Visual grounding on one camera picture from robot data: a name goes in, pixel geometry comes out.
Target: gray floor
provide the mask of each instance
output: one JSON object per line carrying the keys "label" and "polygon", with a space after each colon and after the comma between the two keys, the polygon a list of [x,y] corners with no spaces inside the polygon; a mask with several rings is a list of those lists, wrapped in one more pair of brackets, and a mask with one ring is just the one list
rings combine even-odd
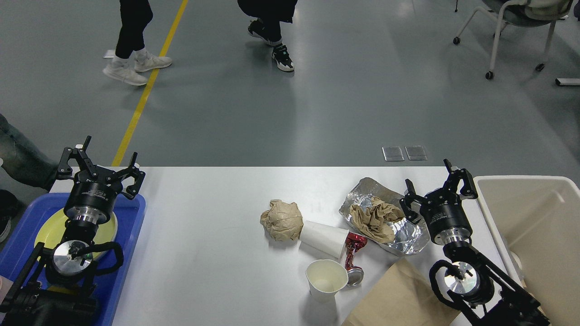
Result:
{"label": "gray floor", "polygon": [[[181,0],[150,0],[159,53]],[[300,0],[282,34],[296,64],[279,71],[236,1],[189,1],[122,164],[154,166],[442,165],[477,175],[562,175],[580,182],[580,22],[508,27],[487,81],[494,25],[462,0]],[[105,77],[118,2],[0,0],[0,110],[48,156],[92,135],[110,165],[144,88]],[[423,145],[427,161],[385,162],[382,146]],[[36,190],[0,174],[24,201]]]}

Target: person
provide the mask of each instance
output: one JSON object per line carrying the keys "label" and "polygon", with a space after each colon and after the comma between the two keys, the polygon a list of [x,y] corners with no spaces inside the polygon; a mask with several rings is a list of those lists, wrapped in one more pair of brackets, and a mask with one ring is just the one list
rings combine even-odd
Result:
{"label": "person", "polygon": [[[18,129],[0,114],[0,166],[14,180],[50,191],[58,163],[42,154]],[[21,203],[7,190],[0,190],[0,243],[10,232],[10,220]]]}
{"label": "person", "polygon": [[574,6],[574,17],[576,17],[578,21],[580,21],[580,1],[578,1]]}
{"label": "person", "polygon": [[294,63],[288,48],[282,43],[280,22],[292,23],[297,1],[238,0],[238,6],[246,15],[257,18],[250,22],[249,34],[273,47],[272,59],[276,61],[278,69],[286,72],[294,71]]}
{"label": "person", "polygon": [[[148,0],[119,0],[121,3],[121,31],[115,48],[115,56],[103,69],[103,73],[134,86],[147,83],[147,78],[139,75],[152,69],[169,67],[173,60],[169,57],[157,57],[145,48],[143,31],[153,19],[153,11]],[[135,67],[129,64],[131,54],[135,52]]]}

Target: white table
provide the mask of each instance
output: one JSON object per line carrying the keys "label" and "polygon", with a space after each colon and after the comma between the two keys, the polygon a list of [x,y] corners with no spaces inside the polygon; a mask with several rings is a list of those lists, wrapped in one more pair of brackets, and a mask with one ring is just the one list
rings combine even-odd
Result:
{"label": "white table", "polygon": [[[362,284],[320,304],[309,295],[305,270],[316,259],[332,258],[300,241],[271,240],[259,223],[270,200],[294,201],[305,220],[348,229],[338,209],[360,179],[371,177],[402,194],[409,178],[425,194],[447,178],[444,167],[428,166],[142,170],[147,209],[115,326],[340,325],[398,258],[369,242],[354,258],[365,271]],[[71,187],[59,181],[52,192]],[[473,245],[504,268],[477,202],[463,207]],[[442,247],[430,243],[409,261],[427,277],[439,259],[445,259]],[[469,323],[460,315],[452,325]]]}

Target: yellow plate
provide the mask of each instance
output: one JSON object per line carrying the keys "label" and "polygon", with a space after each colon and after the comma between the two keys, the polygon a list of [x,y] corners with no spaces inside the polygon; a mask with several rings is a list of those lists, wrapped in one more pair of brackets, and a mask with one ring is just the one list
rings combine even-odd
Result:
{"label": "yellow plate", "polygon": [[[46,248],[54,248],[58,246],[60,240],[63,239],[65,230],[64,222],[66,222],[67,219],[68,217],[64,214],[64,210],[62,209],[54,213],[54,215],[52,215],[40,228],[34,244],[36,245],[39,242],[44,242],[44,246]],[[115,216],[115,213],[113,213],[111,214],[111,219],[109,222],[99,225],[97,234],[93,239],[95,244],[102,244],[115,240],[115,236],[117,235],[117,227],[117,216]],[[95,252],[95,259],[98,259],[101,254],[103,253]]]}

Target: crumpled brown paper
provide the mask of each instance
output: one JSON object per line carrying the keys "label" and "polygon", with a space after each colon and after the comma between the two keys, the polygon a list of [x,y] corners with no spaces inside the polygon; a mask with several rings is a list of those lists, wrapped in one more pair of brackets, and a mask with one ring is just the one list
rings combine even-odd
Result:
{"label": "crumpled brown paper", "polygon": [[441,303],[406,259],[391,266],[342,326],[449,326],[459,311]]}
{"label": "crumpled brown paper", "polygon": [[276,241],[296,240],[302,231],[302,213],[298,205],[279,199],[270,201],[270,209],[260,216],[260,223]]}
{"label": "crumpled brown paper", "polygon": [[377,242],[382,244],[394,242],[393,230],[385,222],[398,222],[404,219],[405,215],[395,205],[388,204],[377,197],[371,198],[371,204],[372,206],[365,211],[358,205],[351,205],[352,223],[365,236]]}

